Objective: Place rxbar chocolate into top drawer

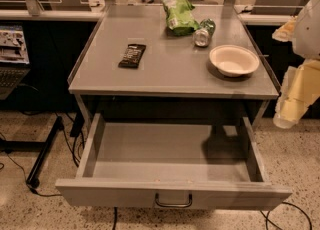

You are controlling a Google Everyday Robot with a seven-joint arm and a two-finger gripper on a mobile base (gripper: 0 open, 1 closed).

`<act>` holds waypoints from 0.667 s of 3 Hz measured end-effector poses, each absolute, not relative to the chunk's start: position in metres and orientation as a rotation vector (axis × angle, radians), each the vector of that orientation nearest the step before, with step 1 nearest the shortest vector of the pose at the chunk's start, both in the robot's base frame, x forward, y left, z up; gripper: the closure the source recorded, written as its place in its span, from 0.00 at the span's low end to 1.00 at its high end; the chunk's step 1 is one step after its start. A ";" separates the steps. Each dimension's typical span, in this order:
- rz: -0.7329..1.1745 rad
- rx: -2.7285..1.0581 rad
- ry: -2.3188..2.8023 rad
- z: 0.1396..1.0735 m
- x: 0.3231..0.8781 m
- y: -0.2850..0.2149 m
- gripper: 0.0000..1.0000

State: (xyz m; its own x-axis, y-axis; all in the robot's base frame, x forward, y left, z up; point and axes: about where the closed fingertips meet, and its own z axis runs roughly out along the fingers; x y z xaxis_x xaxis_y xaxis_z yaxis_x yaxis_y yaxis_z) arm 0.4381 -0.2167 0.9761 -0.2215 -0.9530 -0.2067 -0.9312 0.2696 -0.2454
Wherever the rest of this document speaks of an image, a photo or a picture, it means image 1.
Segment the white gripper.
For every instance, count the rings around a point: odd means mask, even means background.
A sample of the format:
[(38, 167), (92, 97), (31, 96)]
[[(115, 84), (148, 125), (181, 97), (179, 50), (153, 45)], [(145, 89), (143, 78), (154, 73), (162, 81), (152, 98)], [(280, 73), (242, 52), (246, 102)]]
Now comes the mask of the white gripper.
[(277, 100), (273, 123), (282, 129), (296, 125), (308, 108), (320, 97), (320, 0), (309, 0), (297, 19), (276, 29), (272, 38), (291, 42), (295, 54), (309, 59), (299, 67), (288, 67), (281, 95)]

